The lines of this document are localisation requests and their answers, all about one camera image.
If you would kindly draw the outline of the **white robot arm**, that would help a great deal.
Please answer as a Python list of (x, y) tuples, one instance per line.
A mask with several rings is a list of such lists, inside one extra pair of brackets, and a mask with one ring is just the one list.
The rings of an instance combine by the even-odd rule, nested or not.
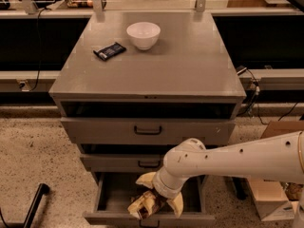
[(304, 183), (301, 131), (208, 149), (194, 138), (170, 149), (161, 169), (141, 175), (136, 183), (147, 188), (129, 207), (136, 219), (147, 219), (165, 203), (179, 217), (183, 211), (181, 189), (200, 175), (228, 176)]

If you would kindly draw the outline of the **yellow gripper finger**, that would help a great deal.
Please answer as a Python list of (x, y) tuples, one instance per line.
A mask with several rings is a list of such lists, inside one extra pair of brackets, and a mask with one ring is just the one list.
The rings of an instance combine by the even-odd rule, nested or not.
[(153, 189), (154, 188), (154, 184), (153, 184), (154, 176), (155, 176), (155, 172), (149, 172), (149, 173), (142, 174), (138, 177), (138, 179), (136, 180), (136, 183), (138, 185), (143, 185), (149, 189)]
[(178, 195), (173, 199), (168, 199), (167, 203), (173, 209), (175, 217), (179, 218), (183, 212), (182, 193), (178, 193)]

